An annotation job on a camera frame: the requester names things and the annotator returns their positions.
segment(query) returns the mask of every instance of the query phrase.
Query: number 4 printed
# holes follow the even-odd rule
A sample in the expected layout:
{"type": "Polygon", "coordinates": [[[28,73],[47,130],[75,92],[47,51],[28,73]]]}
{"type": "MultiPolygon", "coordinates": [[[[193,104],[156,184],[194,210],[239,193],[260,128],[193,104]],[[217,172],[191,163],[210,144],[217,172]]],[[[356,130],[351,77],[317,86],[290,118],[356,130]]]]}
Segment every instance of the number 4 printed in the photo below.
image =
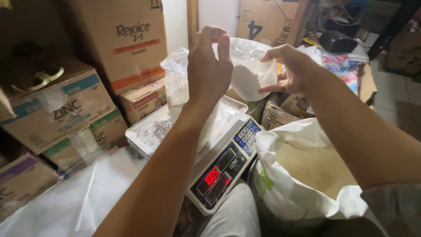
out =
{"type": "Polygon", "coordinates": [[[248,28],[250,28],[250,33],[248,34],[249,40],[253,40],[263,30],[263,26],[255,25],[254,21],[251,21],[251,24],[248,25],[248,28]]]}

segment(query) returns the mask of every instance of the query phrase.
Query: scale platform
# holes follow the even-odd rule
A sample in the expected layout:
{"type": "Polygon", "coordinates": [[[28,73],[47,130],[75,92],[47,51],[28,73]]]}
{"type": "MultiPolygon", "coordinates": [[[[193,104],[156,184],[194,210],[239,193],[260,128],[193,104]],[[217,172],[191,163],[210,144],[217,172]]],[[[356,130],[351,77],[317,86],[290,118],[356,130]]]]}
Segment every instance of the scale platform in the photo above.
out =
{"type": "MultiPolygon", "coordinates": [[[[255,134],[262,128],[246,111],[245,104],[223,96],[213,133],[196,156],[186,195],[205,216],[215,213],[256,155],[255,134]]],[[[148,159],[171,127],[165,105],[129,128],[126,137],[148,159]]]]}

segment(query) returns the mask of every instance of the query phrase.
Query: scale keypad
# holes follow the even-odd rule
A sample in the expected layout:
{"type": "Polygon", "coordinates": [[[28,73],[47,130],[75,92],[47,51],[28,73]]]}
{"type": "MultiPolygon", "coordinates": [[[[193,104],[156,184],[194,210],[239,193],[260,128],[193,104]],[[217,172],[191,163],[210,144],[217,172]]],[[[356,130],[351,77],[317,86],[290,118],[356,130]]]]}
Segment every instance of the scale keypad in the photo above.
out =
{"type": "Polygon", "coordinates": [[[234,136],[235,142],[249,155],[256,149],[256,133],[260,131],[260,127],[257,126],[252,119],[249,119],[247,123],[239,130],[234,136]]]}

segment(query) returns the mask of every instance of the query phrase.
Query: wooden post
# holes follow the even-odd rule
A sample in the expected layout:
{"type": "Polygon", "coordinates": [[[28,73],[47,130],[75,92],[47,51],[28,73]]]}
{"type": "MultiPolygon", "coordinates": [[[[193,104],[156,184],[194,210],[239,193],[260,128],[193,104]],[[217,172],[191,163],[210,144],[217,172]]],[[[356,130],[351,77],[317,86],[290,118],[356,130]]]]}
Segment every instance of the wooden post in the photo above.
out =
{"type": "Polygon", "coordinates": [[[191,48],[196,32],[198,31],[197,0],[187,0],[187,31],[189,34],[189,48],[191,48]]]}

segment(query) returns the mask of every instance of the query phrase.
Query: orange label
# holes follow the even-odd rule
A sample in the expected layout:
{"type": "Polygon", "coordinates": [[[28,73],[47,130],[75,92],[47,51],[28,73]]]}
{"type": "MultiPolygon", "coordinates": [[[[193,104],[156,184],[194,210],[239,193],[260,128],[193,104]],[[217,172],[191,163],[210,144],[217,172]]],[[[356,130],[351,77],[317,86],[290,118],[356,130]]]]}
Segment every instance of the orange label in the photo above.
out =
{"type": "Polygon", "coordinates": [[[163,72],[165,71],[162,69],[162,67],[158,66],[158,67],[154,67],[146,71],[143,71],[141,73],[137,73],[135,75],[131,75],[117,81],[113,81],[111,85],[114,89],[118,90],[118,89],[121,89],[123,87],[126,87],[136,82],[140,82],[141,80],[150,78],[154,75],[158,75],[163,72]]]}
{"type": "Polygon", "coordinates": [[[140,49],[140,48],[145,48],[145,47],[156,45],[156,44],[159,44],[159,43],[161,43],[161,39],[154,39],[154,40],[149,40],[149,41],[142,42],[142,43],[135,43],[135,44],[132,44],[132,45],[129,45],[129,46],[121,47],[121,48],[115,48],[112,51],[114,52],[114,54],[122,54],[122,53],[125,53],[125,52],[137,50],[137,49],[140,49]]]}

